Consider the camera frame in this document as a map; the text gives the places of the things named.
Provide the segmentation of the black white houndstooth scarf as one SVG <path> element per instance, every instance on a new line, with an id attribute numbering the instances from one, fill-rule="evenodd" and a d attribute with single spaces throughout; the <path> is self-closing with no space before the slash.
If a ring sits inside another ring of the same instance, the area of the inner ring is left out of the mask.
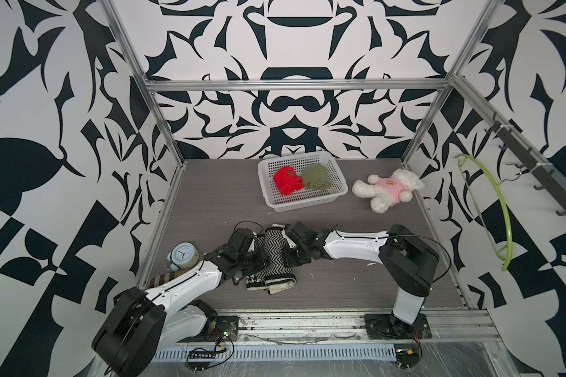
<path id="1" fill-rule="evenodd" d="M 289 242 L 284 232 L 283 225 L 273 225 L 257 237 L 256 246 L 267 256 L 267 261 L 262 270 L 247 277 L 247 291 L 265 291 L 275 295 L 296 285 L 294 271 L 285 264 L 284 247 Z"/>

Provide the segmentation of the red knitted scarf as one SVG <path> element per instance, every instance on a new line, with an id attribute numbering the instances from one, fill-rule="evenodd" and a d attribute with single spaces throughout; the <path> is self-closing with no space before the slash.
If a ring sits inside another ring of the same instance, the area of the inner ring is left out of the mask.
<path id="1" fill-rule="evenodd" d="M 302 177 L 293 167 L 282 167 L 275 173 L 273 180 L 282 196 L 291 196 L 304 188 Z"/>

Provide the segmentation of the green knitted scarf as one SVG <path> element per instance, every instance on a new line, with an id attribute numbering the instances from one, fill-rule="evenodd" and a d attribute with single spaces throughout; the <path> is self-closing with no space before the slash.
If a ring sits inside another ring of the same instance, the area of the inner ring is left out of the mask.
<path id="1" fill-rule="evenodd" d="M 332 186 L 328 169 L 319 163 L 305 167 L 301 177 L 306 189 L 327 191 Z"/>

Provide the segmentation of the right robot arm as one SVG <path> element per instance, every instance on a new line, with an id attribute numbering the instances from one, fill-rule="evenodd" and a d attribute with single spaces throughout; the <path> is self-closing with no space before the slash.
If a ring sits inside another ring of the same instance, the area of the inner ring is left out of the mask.
<path id="1" fill-rule="evenodd" d="M 357 259 L 382 264 L 398 285 L 391 326 L 408 330 L 418 321 L 440 261 L 439 254 L 405 226 L 357 233 L 315 231 L 300 221 L 284 227 L 284 263 L 298 267 L 318 259 Z"/>

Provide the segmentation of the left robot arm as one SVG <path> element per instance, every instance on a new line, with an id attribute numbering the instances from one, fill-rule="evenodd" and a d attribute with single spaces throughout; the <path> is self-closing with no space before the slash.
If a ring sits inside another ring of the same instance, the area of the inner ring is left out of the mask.
<path id="1" fill-rule="evenodd" d="M 185 329 L 194 337 L 204 328 L 207 315 L 195 301 L 226 281 L 262 270 L 269 257 L 264 237 L 250 229 L 235 229 L 229 240 L 205 254 L 187 272 L 157 287 L 127 289 L 119 297 L 91 343 L 107 364 L 107 372 L 137 376 L 156 353 Z"/>

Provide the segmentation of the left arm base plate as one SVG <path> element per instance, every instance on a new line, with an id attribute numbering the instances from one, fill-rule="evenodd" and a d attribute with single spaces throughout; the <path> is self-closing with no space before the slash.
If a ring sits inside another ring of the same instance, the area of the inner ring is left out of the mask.
<path id="1" fill-rule="evenodd" d="M 239 316 L 216 315 L 207 320 L 204 328 L 194 338 L 198 342 L 215 342 L 220 336 L 235 341 L 238 337 Z"/>

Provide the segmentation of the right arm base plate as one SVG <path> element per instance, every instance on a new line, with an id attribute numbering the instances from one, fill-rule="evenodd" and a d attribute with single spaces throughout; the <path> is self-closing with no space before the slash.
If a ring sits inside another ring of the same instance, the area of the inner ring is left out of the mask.
<path id="1" fill-rule="evenodd" d="M 415 336 L 419 339 L 432 338 L 432 331 L 424 314 L 419 314 L 412 325 L 392 314 L 365 314 L 363 318 L 369 339 L 411 340 Z"/>

